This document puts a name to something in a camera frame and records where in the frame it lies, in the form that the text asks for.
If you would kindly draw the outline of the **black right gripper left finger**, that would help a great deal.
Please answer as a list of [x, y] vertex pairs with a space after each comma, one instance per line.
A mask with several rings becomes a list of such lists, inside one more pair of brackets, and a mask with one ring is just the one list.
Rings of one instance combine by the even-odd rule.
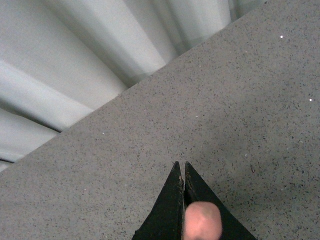
[[184, 181], [175, 162], [149, 215], [133, 235], [134, 240], [180, 240], [184, 207]]

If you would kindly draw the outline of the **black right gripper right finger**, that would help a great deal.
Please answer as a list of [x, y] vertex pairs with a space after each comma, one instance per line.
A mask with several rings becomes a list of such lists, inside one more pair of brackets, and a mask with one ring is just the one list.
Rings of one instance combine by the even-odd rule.
[[221, 240], [257, 239], [229, 212], [191, 163], [187, 161], [185, 163], [184, 205], [188, 207], [194, 202], [210, 202], [217, 206], [222, 222]]

